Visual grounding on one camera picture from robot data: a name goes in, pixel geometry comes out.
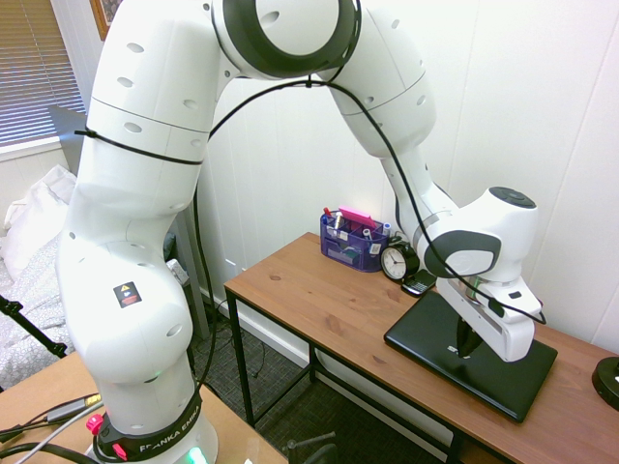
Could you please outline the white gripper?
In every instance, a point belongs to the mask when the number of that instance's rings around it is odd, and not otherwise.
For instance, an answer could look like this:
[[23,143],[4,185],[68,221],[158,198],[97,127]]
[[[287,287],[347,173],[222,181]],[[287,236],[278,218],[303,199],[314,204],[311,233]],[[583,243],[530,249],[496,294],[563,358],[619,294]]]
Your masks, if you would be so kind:
[[535,333],[536,297],[522,278],[503,283],[440,278],[437,290],[459,316],[457,346],[469,357],[482,342],[504,362],[523,359]]

